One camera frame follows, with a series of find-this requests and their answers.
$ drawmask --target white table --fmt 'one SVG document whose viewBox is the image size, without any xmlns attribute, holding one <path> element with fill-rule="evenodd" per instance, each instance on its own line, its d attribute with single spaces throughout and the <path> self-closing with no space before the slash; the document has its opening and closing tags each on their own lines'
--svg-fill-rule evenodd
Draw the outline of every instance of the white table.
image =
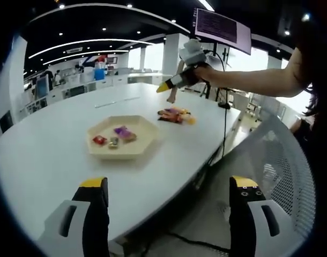
<svg viewBox="0 0 327 257">
<path fill-rule="evenodd" d="M 16 219 L 37 240 L 45 219 L 79 184 L 105 176 L 109 186 L 109 240 L 131 231 L 163 207 L 220 146 L 225 110 L 216 102 L 178 92 L 176 106 L 189 109 L 195 125 L 158 121 L 170 104 L 157 86 L 110 87 L 57 102 L 28 116 L 0 137 L 0 182 Z M 139 97 L 130 101 L 120 101 Z M 101 105 L 113 101 L 101 108 Z M 227 114 L 228 133 L 239 116 Z M 99 161 L 88 154 L 86 131 L 114 115 L 142 115 L 160 129 L 160 140 L 136 161 Z"/>
</svg>

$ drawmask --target black ceiling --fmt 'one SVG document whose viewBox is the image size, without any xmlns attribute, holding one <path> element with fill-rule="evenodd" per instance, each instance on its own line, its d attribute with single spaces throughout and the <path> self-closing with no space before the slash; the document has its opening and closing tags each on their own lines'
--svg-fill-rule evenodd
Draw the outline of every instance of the black ceiling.
<svg viewBox="0 0 327 257">
<path fill-rule="evenodd" d="M 250 27 L 252 33 L 274 39 L 293 47 L 292 37 L 285 37 L 279 32 L 281 26 L 289 25 L 290 17 L 300 15 L 296 5 L 291 6 L 283 0 L 207 0 L 217 13 L 235 19 Z M 94 3 L 96 1 L 66 0 L 60 1 L 66 6 L 82 3 Z M 99 1 L 109 4 L 127 5 L 145 10 L 168 20 L 175 19 L 176 23 L 191 30 L 192 13 L 195 7 L 204 8 L 198 0 L 108 0 Z M 54 10 L 59 3 L 54 0 L 41 1 L 41 5 L 32 9 L 33 17 Z M 32 59 L 28 56 L 53 47 L 73 41 L 88 39 L 131 39 L 140 40 L 156 34 L 185 33 L 160 19 L 132 11 L 109 6 L 83 6 L 64 8 L 51 13 L 33 22 L 30 22 L 21 31 L 21 35 L 27 40 L 25 70 L 43 70 L 42 63 L 63 57 L 63 51 L 84 47 L 83 52 L 98 50 L 114 50 L 125 45 L 124 42 L 94 42 L 74 44 L 67 47 L 51 50 L 40 54 Z"/>
</svg>

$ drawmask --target computer screen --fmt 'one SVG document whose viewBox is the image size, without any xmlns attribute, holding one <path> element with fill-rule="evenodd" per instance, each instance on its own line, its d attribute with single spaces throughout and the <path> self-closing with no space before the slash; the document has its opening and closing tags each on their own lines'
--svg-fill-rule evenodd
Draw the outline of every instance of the computer screen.
<svg viewBox="0 0 327 257">
<path fill-rule="evenodd" d="M 45 75 L 42 78 L 37 79 L 36 82 L 36 97 L 40 99 L 45 97 L 49 92 L 49 82 L 48 82 L 48 75 Z"/>
<path fill-rule="evenodd" d="M 196 36 L 213 39 L 250 55 L 251 31 L 249 27 L 203 9 L 197 9 L 194 17 Z"/>
</svg>

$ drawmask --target blue container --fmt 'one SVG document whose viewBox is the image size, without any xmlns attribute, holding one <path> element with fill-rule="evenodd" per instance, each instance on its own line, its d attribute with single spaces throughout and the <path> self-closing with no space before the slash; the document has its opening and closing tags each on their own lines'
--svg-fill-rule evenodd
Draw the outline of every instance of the blue container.
<svg viewBox="0 0 327 257">
<path fill-rule="evenodd" d="M 95 69 L 94 70 L 94 78 L 95 78 L 95 80 L 103 80 L 103 79 L 105 79 L 105 71 L 104 71 L 104 69 Z"/>
</svg>

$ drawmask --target hexagonal wooden tray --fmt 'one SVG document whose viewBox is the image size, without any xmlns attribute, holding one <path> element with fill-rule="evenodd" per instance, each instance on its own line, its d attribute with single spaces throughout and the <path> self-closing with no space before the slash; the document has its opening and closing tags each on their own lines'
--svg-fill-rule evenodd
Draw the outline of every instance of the hexagonal wooden tray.
<svg viewBox="0 0 327 257">
<path fill-rule="evenodd" d="M 126 126 L 137 135 L 136 141 L 124 143 L 119 140 L 117 149 L 110 149 L 108 143 L 111 137 L 116 137 L 114 128 Z M 92 139 L 101 135 L 107 138 L 104 146 L 99 146 Z M 90 154 L 101 159 L 134 159 L 141 156 L 146 148 L 159 135 L 159 129 L 142 116 L 111 116 L 91 127 L 87 131 L 87 145 Z"/>
</svg>

